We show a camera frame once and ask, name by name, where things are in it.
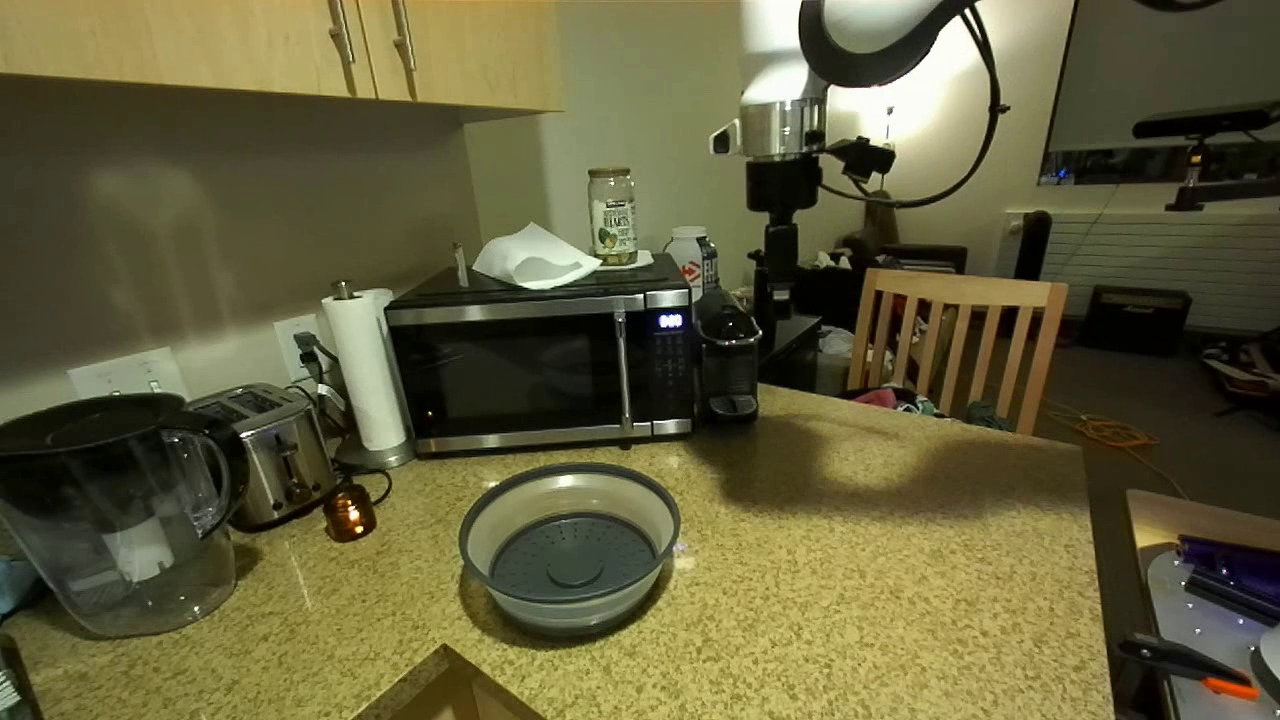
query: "table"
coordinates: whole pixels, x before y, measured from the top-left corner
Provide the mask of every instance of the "table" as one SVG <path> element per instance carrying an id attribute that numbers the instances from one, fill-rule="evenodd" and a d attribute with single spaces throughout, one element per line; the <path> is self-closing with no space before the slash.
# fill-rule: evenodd
<path id="1" fill-rule="evenodd" d="M 683 515 L 657 605 L 592 646 L 511 632 L 459 571 L 464 509 L 602 460 Z M 166 638 L 2 628 L 49 715 L 352 715 L 451 646 L 545 715 L 1113 715 L 1079 450 L 761 389 L 692 439 L 418 460 L 379 530 L 239 538 L 234 595 Z"/>

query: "cabinet door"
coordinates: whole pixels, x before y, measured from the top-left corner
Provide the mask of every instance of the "cabinet door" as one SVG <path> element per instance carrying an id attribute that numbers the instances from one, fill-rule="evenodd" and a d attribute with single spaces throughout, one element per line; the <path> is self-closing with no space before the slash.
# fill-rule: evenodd
<path id="1" fill-rule="evenodd" d="M 379 99 L 552 107 L 554 0 L 361 0 Z"/>
<path id="2" fill-rule="evenodd" d="M 372 95 L 361 52 L 356 0 L 0 0 L 2 75 Z"/>

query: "paper towel roll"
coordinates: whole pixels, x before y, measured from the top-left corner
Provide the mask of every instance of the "paper towel roll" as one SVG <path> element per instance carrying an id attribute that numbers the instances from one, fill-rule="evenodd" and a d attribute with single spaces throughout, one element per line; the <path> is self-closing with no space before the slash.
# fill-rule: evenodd
<path id="1" fill-rule="evenodd" d="M 344 366 L 347 399 L 356 412 L 361 446 L 386 454 L 404 446 L 400 389 L 386 352 L 386 290 L 352 291 L 352 301 L 322 295 L 322 319 Z"/>

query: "electrical outlet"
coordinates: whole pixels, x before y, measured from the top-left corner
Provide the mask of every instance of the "electrical outlet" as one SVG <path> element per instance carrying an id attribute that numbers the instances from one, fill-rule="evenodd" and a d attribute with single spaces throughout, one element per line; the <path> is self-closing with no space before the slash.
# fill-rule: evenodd
<path id="1" fill-rule="evenodd" d="M 189 395 L 189 382 L 166 347 L 110 358 L 99 366 L 69 370 L 77 395 L 170 393 Z"/>
<path id="2" fill-rule="evenodd" d="M 308 318 L 274 319 L 274 347 L 278 347 L 278 366 L 283 366 L 286 386 L 308 376 L 308 370 L 301 366 L 301 347 L 292 340 L 295 332 L 319 336 L 319 318 L 308 313 Z"/>

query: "backsplash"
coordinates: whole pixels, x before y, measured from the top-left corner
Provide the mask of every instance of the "backsplash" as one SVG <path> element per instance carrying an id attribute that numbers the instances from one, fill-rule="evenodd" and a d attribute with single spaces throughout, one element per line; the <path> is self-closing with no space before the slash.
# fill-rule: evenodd
<path id="1" fill-rule="evenodd" d="M 0 88 L 0 421 L 170 347 L 193 395 L 283 382 L 273 319 L 412 283 L 477 235 L 455 126 L 400 105 Z"/>

